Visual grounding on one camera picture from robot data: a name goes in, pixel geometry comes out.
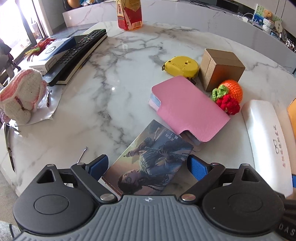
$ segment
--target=knife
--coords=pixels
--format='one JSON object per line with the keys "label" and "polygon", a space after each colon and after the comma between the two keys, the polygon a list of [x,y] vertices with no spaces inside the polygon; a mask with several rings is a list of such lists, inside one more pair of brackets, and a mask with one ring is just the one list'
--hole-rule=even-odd
{"label": "knife", "polygon": [[10,148],[10,126],[7,125],[6,123],[4,123],[4,132],[5,132],[6,148],[7,148],[8,154],[9,154],[10,163],[11,163],[13,171],[15,172],[15,165],[13,163],[12,152],[11,152],[11,148]]}

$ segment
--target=red crochet fruit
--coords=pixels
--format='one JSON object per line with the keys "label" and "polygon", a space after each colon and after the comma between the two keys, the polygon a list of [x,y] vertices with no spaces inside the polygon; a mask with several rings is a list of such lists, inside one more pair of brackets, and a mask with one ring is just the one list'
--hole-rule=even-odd
{"label": "red crochet fruit", "polygon": [[235,98],[232,98],[230,94],[217,99],[216,104],[228,115],[235,115],[240,110],[238,101]]}

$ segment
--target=brown paper box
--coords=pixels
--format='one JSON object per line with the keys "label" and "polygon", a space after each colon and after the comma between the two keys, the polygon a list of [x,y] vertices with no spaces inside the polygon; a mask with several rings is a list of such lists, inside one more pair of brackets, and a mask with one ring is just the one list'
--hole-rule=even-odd
{"label": "brown paper box", "polygon": [[245,66],[232,52],[205,49],[198,76],[205,91],[212,91],[225,80],[239,81]]}

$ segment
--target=crocheted orange fruit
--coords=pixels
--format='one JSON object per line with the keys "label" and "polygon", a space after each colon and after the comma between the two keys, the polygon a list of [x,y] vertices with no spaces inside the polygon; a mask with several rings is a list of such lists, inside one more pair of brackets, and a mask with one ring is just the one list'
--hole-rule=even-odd
{"label": "crocheted orange fruit", "polygon": [[232,98],[235,98],[238,101],[238,103],[242,101],[242,88],[240,87],[238,82],[234,80],[226,80],[222,82],[220,85],[225,85],[229,89],[228,94],[230,94]]}

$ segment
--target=plush toy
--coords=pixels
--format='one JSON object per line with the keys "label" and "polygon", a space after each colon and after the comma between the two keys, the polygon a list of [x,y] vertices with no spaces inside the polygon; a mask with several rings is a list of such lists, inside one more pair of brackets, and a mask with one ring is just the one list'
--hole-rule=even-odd
{"label": "plush toy", "polygon": [[263,17],[266,19],[272,19],[272,12],[267,9],[264,9]]}
{"label": "plush toy", "polygon": [[235,115],[240,110],[242,88],[236,81],[226,80],[213,89],[212,100],[228,115]]}
{"label": "plush toy", "polygon": [[25,125],[31,118],[31,111],[36,111],[39,102],[46,93],[46,81],[35,69],[19,71],[0,91],[1,121],[10,119],[19,125]]}
{"label": "plush toy", "polygon": [[220,86],[221,85],[224,85],[229,89],[228,94],[230,94],[232,98],[235,98],[238,101],[238,103],[242,101],[243,92],[238,82],[234,80],[226,80],[222,82]]}

